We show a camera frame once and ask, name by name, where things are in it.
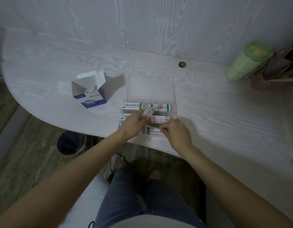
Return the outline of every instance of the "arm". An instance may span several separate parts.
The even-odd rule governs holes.
[[[27,192],[0,216],[0,227],[57,227],[119,146],[141,132],[149,119],[140,119],[142,112]]]
[[[288,217],[194,147],[190,131],[179,119],[164,123],[160,129],[215,195],[236,227],[293,227]]]

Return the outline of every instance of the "left hand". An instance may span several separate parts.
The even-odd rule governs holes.
[[[151,122],[149,117],[140,118],[143,112],[143,109],[135,110],[131,115],[126,117],[124,122],[118,128],[117,132],[121,133],[126,141],[140,134],[141,130],[144,129],[144,126]]]

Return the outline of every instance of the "jeans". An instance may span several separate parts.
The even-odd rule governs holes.
[[[202,222],[180,195],[160,180],[149,180],[145,195],[148,211],[142,211],[133,186],[132,169],[126,166],[117,170],[101,203],[94,227],[106,228],[142,214],[153,214],[178,220],[202,228]]]

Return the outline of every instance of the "trash can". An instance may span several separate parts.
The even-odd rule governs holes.
[[[86,150],[86,135],[70,130],[63,131],[57,139],[57,149],[65,156],[72,156]]]

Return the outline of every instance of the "green water bottle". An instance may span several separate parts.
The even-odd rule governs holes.
[[[272,52],[272,46],[263,42],[251,42],[245,45],[243,51],[228,68],[225,76],[230,81],[240,81],[250,72],[266,62]]]

